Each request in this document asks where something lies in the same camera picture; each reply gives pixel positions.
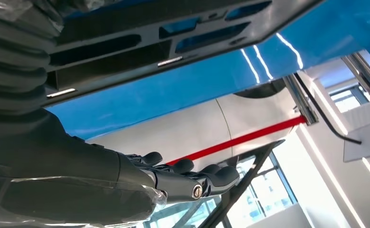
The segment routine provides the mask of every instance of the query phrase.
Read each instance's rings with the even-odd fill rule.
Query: glossy blue surface
[[[327,0],[267,41],[50,107],[84,139],[370,49],[370,0]]]

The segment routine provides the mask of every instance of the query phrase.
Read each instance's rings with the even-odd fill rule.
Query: metal plate
[[[345,141],[343,161],[351,162],[370,157],[370,124],[351,131],[347,135],[353,139],[360,139],[361,145]]]

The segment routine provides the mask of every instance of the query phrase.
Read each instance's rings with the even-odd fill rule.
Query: window
[[[255,157],[237,164],[240,179],[252,167]],[[149,221],[136,228],[197,228],[217,207],[221,196],[195,202],[167,205],[156,211]],[[245,228],[296,203],[273,153],[263,163],[259,174],[227,213],[217,228]]]
[[[370,102],[369,93],[358,84],[330,93],[330,96],[341,113]]]
[[[360,106],[360,102],[352,94],[350,89],[331,95],[331,99],[335,102],[341,113]]]
[[[219,196],[167,205],[136,228],[197,228],[220,203]]]
[[[253,158],[237,165],[241,177],[246,174],[252,163]],[[232,227],[245,228],[296,202],[275,156],[271,153],[259,170],[258,176],[231,207],[227,217]]]

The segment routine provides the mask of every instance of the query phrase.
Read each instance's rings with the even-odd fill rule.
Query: black cable
[[[349,138],[349,137],[346,137],[346,136],[344,136],[344,135],[342,135],[342,134],[340,134],[339,132],[336,131],[336,129],[333,127],[333,125],[331,124],[331,122],[329,121],[329,119],[327,118],[327,116],[325,115],[325,113],[323,112],[323,110],[321,109],[321,107],[319,106],[319,104],[316,102],[316,100],[314,99],[314,96],[312,96],[311,92],[309,91],[309,89],[307,88],[307,86],[304,84],[304,82],[302,81],[302,79],[300,78],[300,76],[297,73],[294,73],[294,76],[296,77],[297,81],[300,83],[302,89],[307,94],[308,98],[312,101],[312,103],[314,104],[315,108],[318,110],[318,112],[320,113],[320,115],[324,119],[326,125],[329,127],[329,129],[331,130],[331,132],[334,135],[336,135],[338,138],[341,138],[343,140],[349,141],[351,143],[355,143],[355,144],[361,145],[361,141],[355,140],[355,139],[352,139],[352,138]]]

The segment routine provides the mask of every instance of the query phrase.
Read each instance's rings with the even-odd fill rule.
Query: white wall
[[[370,124],[370,104],[342,115],[325,89],[316,86],[316,100],[339,132]],[[319,123],[300,127],[296,133],[349,225],[370,228],[368,165],[361,160],[344,163],[343,140],[333,135],[321,118]]]
[[[313,228],[350,227],[296,133],[273,152]]]
[[[311,228],[299,204],[264,218],[248,228]]]

